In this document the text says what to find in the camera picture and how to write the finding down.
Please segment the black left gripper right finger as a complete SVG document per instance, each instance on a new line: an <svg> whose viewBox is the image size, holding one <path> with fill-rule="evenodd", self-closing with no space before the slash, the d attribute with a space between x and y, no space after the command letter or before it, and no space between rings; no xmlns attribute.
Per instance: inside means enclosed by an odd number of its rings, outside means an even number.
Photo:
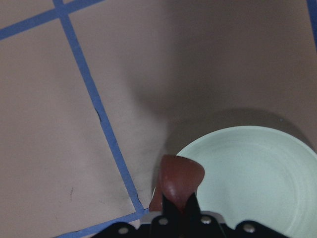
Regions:
<svg viewBox="0 0 317 238"><path fill-rule="evenodd" d="M182 235L184 238L194 238L199 233L201 210L196 194L188 198L182 218Z"/></svg>

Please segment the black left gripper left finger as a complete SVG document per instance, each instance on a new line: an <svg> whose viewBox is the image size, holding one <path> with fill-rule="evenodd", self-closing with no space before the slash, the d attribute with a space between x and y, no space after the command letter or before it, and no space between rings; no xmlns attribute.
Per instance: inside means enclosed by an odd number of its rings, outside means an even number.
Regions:
<svg viewBox="0 0 317 238"><path fill-rule="evenodd" d="M164 195L162 196L160 228L163 230L162 235L164 238L181 237L181 213Z"/></svg>

